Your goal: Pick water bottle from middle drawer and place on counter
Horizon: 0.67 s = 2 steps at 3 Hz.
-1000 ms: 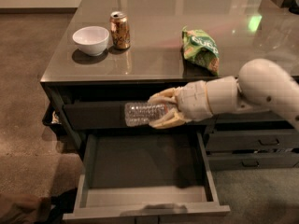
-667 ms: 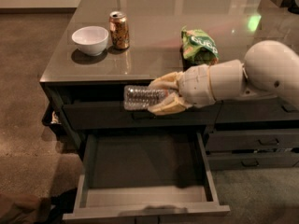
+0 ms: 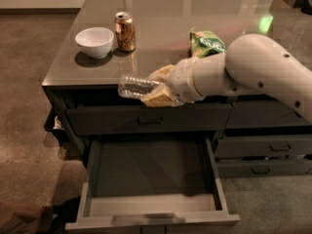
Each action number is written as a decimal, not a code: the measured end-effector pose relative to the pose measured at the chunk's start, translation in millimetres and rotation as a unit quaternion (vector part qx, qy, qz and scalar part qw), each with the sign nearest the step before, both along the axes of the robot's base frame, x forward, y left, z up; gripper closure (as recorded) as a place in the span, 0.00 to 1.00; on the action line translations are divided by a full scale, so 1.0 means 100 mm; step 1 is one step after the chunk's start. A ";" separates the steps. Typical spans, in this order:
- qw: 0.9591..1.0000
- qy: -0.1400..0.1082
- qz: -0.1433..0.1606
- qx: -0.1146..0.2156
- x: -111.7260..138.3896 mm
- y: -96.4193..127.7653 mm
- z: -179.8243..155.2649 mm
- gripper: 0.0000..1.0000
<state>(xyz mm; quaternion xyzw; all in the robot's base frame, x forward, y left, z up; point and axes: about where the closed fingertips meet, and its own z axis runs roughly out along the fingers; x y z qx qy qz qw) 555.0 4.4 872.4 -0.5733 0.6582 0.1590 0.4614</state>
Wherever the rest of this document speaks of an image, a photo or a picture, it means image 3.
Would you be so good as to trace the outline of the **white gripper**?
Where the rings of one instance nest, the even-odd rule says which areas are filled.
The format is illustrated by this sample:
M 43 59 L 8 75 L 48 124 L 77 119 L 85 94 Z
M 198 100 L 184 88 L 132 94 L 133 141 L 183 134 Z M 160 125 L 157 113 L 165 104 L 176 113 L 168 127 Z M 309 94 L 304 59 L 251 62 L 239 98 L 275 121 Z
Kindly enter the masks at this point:
M 199 61 L 198 58 L 186 58 L 179 61 L 176 65 L 166 65 L 152 72 L 149 80 L 158 82 L 166 82 L 167 85 L 159 85 L 140 98 L 148 107 L 165 107 L 172 106 L 174 101 L 172 93 L 177 99 L 183 103 L 203 100 L 204 97 L 197 91 L 194 82 L 195 64 Z

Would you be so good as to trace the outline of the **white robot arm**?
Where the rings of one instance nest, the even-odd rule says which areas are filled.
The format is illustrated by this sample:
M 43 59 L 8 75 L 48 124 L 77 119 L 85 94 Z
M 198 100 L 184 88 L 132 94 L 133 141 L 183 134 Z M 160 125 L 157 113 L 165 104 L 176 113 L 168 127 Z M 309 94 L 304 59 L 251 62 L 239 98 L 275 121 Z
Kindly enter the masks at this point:
M 161 83 L 141 98 L 149 107 L 176 106 L 210 96 L 263 94 L 312 122 L 312 70 L 264 35 L 243 35 L 225 53 L 186 58 L 149 78 Z

